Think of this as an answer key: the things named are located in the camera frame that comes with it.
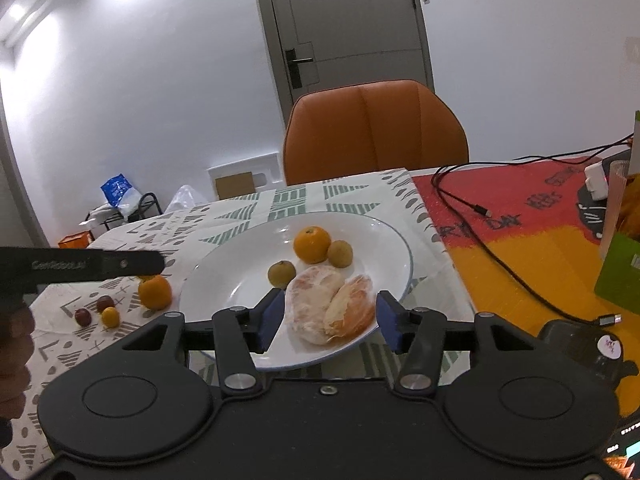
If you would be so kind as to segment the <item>person's left hand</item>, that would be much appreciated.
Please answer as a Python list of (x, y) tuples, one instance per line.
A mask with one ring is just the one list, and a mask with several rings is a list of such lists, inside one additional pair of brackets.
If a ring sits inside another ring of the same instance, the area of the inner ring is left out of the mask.
[(34, 353), (32, 333), (35, 320), (26, 304), (11, 314), (1, 315), (0, 413), (3, 419), (16, 419), (25, 406), (30, 384), (27, 362)]

